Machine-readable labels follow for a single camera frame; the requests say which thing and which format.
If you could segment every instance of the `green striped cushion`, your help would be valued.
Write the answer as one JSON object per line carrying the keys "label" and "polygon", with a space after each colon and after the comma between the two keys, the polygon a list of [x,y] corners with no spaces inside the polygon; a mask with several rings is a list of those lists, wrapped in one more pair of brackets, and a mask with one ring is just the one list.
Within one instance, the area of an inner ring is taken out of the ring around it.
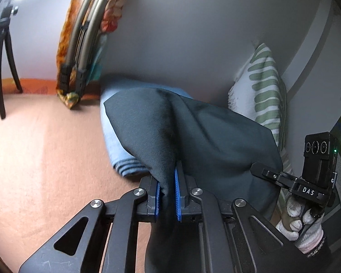
{"label": "green striped cushion", "polygon": [[271,50],[261,44],[229,91],[229,109],[269,128],[281,151],[286,134],[286,87]]}

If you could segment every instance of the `folded towel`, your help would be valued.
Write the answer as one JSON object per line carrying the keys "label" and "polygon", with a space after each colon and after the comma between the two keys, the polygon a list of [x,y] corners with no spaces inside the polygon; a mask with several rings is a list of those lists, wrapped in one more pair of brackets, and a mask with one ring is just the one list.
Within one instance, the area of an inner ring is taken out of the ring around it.
{"label": "folded towel", "polygon": [[122,147],[117,138],[114,129],[106,115],[104,102],[115,93],[136,87],[163,88],[176,94],[191,98],[180,88],[168,87],[160,84],[146,83],[137,80],[131,80],[123,77],[102,76],[100,78],[101,96],[100,96],[100,116],[104,132],[106,149],[109,154],[112,167],[123,177],[147,172],[148,169],[140,163],[134,156],[130,155]]}

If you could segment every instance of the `gloved hand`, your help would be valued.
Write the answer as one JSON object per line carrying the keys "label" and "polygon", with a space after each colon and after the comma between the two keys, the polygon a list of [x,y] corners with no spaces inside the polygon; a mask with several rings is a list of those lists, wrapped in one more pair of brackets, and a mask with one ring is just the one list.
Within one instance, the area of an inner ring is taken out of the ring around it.
{"label": "gloved hand", "polygon": [[[282,219],[279,221],[276,228],[290,241],[298,239],[298,232],[303,227],[302,221],[305,225],[310,225],[315,220],[310,214],[310,209],[301,219],[301,214],[305,205],[305,200],[294,197],[293,195],[289,196],[286,201],[286,207],[282,211],[281,215]],[[323,215],[308,229],[301,241],[298,243],[297,247],[304,254],[317,247],[323,239],[323,229],[321,226],[322,219]]]}

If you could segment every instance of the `mounting screw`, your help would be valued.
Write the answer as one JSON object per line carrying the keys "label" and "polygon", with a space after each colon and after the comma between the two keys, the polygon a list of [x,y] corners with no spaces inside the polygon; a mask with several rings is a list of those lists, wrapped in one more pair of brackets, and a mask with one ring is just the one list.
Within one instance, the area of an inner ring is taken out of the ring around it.
{"label": "mounting screw", "polygon": [[19,6],[15,6],[14,9],[12,10],[13,16],[15,16],[18,13]]}
{"label": "mounting screw", "polygon": [[246,205],[246,201],[244,199],[236,199],[235,205],[238,207],[244,207]]}
{"label": "mounting screw", "polygon": [[95,200],[92,200],[90,204],[91,204],[91,207],[98,208],[102,205],[102,202],[99,199],[95,199]]}
{"label": "mounting screw", "polygon": [[194,188],[192,190],[192,194],[195,195],[195,196],[201,195],[202,193],[203,193],[203,191],[200,188]]}
{"label": "mounting screw", "polygon": [[145,190],[142,188],[138,188],[138,189],[135,189],[133,193],[135,196],[142,196],[145,193]]}

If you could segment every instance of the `white wall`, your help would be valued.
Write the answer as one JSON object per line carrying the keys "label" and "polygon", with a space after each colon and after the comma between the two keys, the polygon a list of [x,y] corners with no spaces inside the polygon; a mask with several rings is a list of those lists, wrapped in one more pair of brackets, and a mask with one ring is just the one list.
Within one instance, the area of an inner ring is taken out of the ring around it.
{"label": "white wall", "polygon": [[[128,0],[110,35],[105,71],[185,88],[226,104],[232,75],[265,42],[280,73],[298,50],[320,0]],[[22,0],[11,34],[20,77],[55,79],[70,0]],[[3,77],[11,77],[3,61]]]}
{"label": "white wall", "polygon": [[[12,17],[10,33],[18,75],[21,78],[55,79],[60,33],[71,0],[15,0],[19,6]],[[0,14],[6,5],[0,3]],[[3,51],[3,78],[11,77]]]}
{"label": "white wall", "polygon": [[332,25],[334,5],[333,0],[320,0],[308,33],[291,63],[281,74],[289,98],[301,87],[303,80],[310,71],[309,67],[313,66],[315,59],[323,48]]}
{"label": "white wall", "polygon": [[334,16],[322,51],[289,101],[286,148],[295,175],[303,168],[304,137],[330,131],[341,116],[341,14]]}
{"label": "white wall", "polygon": [[109,73],[226,104],[232,76],[265,42],[282,74],[320,0],[128,0],[104,60]]}

